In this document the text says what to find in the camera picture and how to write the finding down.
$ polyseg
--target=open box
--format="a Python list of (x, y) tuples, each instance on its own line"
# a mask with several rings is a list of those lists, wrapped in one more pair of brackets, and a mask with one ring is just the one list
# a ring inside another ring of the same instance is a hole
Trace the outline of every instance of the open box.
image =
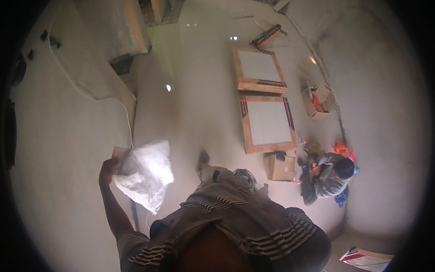
[(277, 159), (277, 154), (264, 158), (266, 175), (271, 181), (293, 181), (295, 157), (284, 155), (284, 161)]
[[(317, 111), (316, 107), (313, 105), (313, 96), (319, 100), (324, 112)], [(313, 119), (323, 119), (335, 109), (334, 98), (332, 97), (331, 91), (324, 85), (320, 85), (319, 87), (307, 86), (302, 90), (302, 99), (304, 100), (308, 115), (312, 116)]]

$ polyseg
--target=white cable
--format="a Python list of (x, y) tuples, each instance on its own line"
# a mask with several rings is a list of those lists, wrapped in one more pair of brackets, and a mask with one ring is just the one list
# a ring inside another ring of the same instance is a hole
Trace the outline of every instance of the white cable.
[(55, 11), (54, 15), (53, 15), (53, 19), (51, 20), (50, 23), (50, 27), (48, 28), (48, 48), (50, 50), (51, 55), (53, 56), (54, 61), (57, 63), (57, 65), (59, 66), (60, 70), (63, 72), (63, 74), (67, 77), (68, 81), (71, 83), (71, 85), (73, 85), (74, 89), (76, 89), (76, 91), (81, 94), (82, 96), (84, 96), (85, 98), (87, 98), (88, 100), (92, 101), (92, 102), (101, 102), (102, 100), (106, 100), (106, 99), (113, 99), (115, 100), (117, 103), (121, 104), (121, 106), (125, 109), (125, 113), (127, 114), (127, 123), (128, 123), (128, 132), (130, 134), (130, 143), (131, 143), (131, 148), (134, 148), (133, 146), (133, 135), (131, 133), (131, 126), (130, 126), (130, 119), (128, 117), (128, 111), (127, 108), (125, 107), (125, 105), (119, 101), (116, 98), (113, 97), (103, 97), (103, 98), (95, 98), (93, 96), (91, 96), (90, 94), (85, 93), (84, 91), (82, 91), (73, 81), (73, 79), (70, 77), (70, 75), (67, 73), (67, 71), (65, 71), (65, 68), (62, 66), (62, 64), (60, 64), (60, 61), (58, 60), (58, 58), (56, 57), (56, 55), (53, 52), (53, 49), (51, 48), (51, 44), (50, 44), (50, 33), (51, 33), (51, 27), (53, 26), (53, 22), (54, 19), (57, 16), (57, 13), (59, 12), (59, 10), (61, 9), (62, 4), (59, 5), (59, 7), (57, 8), (57, 10)]

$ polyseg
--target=striped shirt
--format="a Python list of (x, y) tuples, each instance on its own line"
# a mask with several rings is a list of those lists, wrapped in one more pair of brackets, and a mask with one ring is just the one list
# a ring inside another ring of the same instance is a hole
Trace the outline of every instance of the striped shirt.
[(150, 239), (140, 232), (117, 237), (121, 271), (171, 271), (175, 256), (210, 225), (250, 259), (266, 258), (272, 265), (268, 271), (321, 271), (331, 255), (328, 237), (301, 209), (264, 212), (251, 186), (230, 171), (216, 171), (180, 205), (154, 221)]

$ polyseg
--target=person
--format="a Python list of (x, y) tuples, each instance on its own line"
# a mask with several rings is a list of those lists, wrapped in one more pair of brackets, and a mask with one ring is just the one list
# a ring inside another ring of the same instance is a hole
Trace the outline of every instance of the person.
[(313, 204), (318, 198), (339, 195), (346, 189), (355, 170), (353, 161), (335, 153), (326, 153), (311, 159), (310, 170), (306, 164), (298, 164), (302, 167), (301, 196), (306, 206)]
[(267, 184), (256, 189), (246, 182), (250, 172), (238, 171), (240, 178), (208, 161), (202, 152), (198, 188), (153, 222), (150, 237), (133, 229), (110, 190), (119, 160), (103, 163), (99, 184), (121, 271), (322, 271), (331, 242), (301, 209), (273, 202)]

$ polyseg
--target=water bottle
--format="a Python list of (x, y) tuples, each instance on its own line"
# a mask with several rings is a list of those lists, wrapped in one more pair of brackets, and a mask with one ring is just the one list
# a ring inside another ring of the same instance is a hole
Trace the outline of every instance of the water bottle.
[(302, 181), (300, 179), (293, 178), (293, 183), (296, 185), (300, 185), (302, 184)]
[(306, 139), (303, 139), (303, 138), (299, 138), (299, 139), (298, 139), (298, 144), (299, 144), (299, 145), (306, 145), (306, 144), (307, 144), (307, 140), (306, 140)]
[(357, 167), (355, 167), (355, 170), (354, 170), (354, 176), (356, 176), (358, 173), (359, 173), (359, 167), (357, 166)]

